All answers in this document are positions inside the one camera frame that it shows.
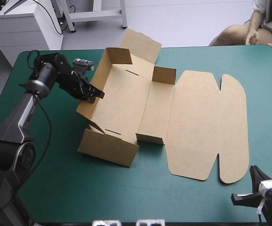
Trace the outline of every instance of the white floor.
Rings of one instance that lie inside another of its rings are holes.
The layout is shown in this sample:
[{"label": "white floor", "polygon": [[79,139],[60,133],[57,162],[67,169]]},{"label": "white floor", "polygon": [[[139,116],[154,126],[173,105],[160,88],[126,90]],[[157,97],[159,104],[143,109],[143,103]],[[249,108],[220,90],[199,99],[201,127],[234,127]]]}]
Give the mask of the white floor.
[{"label": "white floor", "polygon": [[[252,0],[125,0],[128,27],[161,42],[163,47],[207,46],[221,30],[251,16]],[[102,0],[104,10],[119,0]],[[90,10],[89,0],[69,0],[76,11]],[[62,49],[117,47],[124,29],[121,20],[76,23],[64,32]],[[0,94],[11,67],[0,52]]]}]

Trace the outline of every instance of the unfolded cardboard box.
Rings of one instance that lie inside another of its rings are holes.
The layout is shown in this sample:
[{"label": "unfolded cardboard box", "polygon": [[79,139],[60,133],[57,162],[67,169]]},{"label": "unfolded cardboard box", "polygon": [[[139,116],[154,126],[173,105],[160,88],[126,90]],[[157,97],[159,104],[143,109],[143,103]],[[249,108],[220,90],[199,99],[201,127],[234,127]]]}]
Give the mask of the unfolded cardboard box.
[{"label": "unfolded cardboard box", "polygon": [[105,92],[77,111],[90,121],[79,152],[130,167],[137,140],[165,144],[172,174],[205,180],[219,155],[220,178],[241,179],[249,165],[246,94],[232,76],[155,66],[161,44],[127,29],[107,48],[91,83]]}]

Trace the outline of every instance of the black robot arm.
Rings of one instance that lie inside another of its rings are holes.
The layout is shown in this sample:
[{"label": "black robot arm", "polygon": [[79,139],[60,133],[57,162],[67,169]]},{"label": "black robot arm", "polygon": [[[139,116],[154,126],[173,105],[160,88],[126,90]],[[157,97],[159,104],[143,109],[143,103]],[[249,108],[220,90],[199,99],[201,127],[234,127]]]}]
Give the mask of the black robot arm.
[{"label": "black robot arm", "polygon": [[26,92],[8,118],[0,125],[0,221],[4,226],[33,226],[35,221],[20,201],[17,192],[35,168],[34,137],[29,124],[39,101],[47,97],[55,82],[73,97],[93,103],[103,91],[85,77],[92,61],[75,59],[71,67],[58,53],[38,55],[29,80],[21,85]]},{"label": "black robot arm", "polygon": [[235,206],[258,208],[259,220],[261,213],[269,226],[272,226],[272,179],[264,174],[257,166],[250,167],[252,179],[251,194],[232,194],[231,200]]}]

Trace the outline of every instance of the black cable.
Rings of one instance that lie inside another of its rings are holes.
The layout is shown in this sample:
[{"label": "black cable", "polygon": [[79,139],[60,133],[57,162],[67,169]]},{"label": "black cable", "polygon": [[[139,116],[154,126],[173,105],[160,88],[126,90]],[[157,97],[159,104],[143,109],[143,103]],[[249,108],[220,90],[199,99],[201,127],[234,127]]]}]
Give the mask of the black cable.
[{"label": "black cable", "polygon": [[259,219],[259,225],[263,225],[261,214],[258,214],[258,219]]},{"label": "black cable", "polygon": [[61,31],[61,33],[60,33],[60,32],[56,29],[56,26],[55,26],[55,24],[54,24],[54,21],[53,21],[51,15],[50,15],[50,13],[47,11],[47,9],[46,9],[42,4],[40,4],[38,1],[36,1],[36,0],[32,0],[32,1],[36,2],[36,3],[39,4],[41,7],[43,7],[43,9],[48,13],[48,15],[49,15],[49,17],[50,17],[50,19],[51,19],[51,21],[52,21],[52,23],[53,23],[53,26],[54,26],[54,28],[55,28],[55,31],[56,31],[58,34],[62,35],[62,34],[63,34],[63,31]]},{"label": "black cable", "polygon": [[5,208],[7,208],[11,203],[13,203],[15,201],[15,199],[12,199],[2,208],[0,208],[0,211],[4,210]]},{"label": "black cable", "polygon": [[74,12],[76,12],[76,6],[75,5],[71,5],[70,8],[71,7],[74,7]]},{"label": "black cable", "polygon": [[31,172],[29,173],[29,176],[27,177],[27,179],[33,174],[33,172],[36,170],[36,168],[38,167],[38,165],[41,163],[42,159],[45,157],[46,153],[48,152],[48,148],[49,148],[49,145],[50,145],[50,142],[51,142],[51,138],[52,138],[52,123],[51,123],[51,119],[46,111],[46,109],[42,106],[42,104],[40,103],[40,100],[39,98],[34,95],[35,99],[36,99],[36,102],[37,104],[39,105],[39,107],[42,109],[42,111],[44,112],[47,120],[48,120],[48,123],[49,123],[49,136],[48,136],[48,141],[47,141],[47,144],[46,144],[46,147],[45,147],[45,150],[43,151],[43,153],[41,154],[41,157],[40,159],[37,161],[36,165],[33,167],[33,169],[31,170]]},{"label": "black cable", "polygon": [[31,50],[31,51],[28,53],[28,56],[27,56],[27,65],[28,65],[28,67],[29,67],[30,69],[32,69],[33,71],[37,72],[37,69],[34,67],[34,65],[33,65],[33,67],[30,66],[30,57],[31,57],[31,55],[32,55],[33,53],[35,53],[35,52],[37,53],[36,58],[40,55],[40,52],[39,52],[38,50]]},{"label": "black cable", "polygon": [[[75,5],[71,5],[70,8],[71,8],[71,7],[74,7],[74,12],[76,12],[76,6],[75,6]],[[62,31],[62,32],[65,31],[65,30],[68,28],[68,26],[69,26],[69,25],[66,23],[66,27],[65,27],[64,29],[62,29],[61,31]]]}]

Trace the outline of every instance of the white cabinet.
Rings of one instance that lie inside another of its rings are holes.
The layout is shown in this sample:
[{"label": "white cabinet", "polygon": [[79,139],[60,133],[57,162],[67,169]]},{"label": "white cabinet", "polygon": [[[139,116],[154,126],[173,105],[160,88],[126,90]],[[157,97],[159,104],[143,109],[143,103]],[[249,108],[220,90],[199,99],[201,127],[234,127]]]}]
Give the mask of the white cabinet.
[{"label": "white cabinet", "polygon": [[[49,11],[61,33],[51,2],[37,1]],[[28,0],[4,15],[16,2],[17,0],[9,0],[0,11],[0,49],[9,63],[13,66],[17,56],[24,51],[60,50],[63,35],[55,31],[48,13],[36,2]]]}]

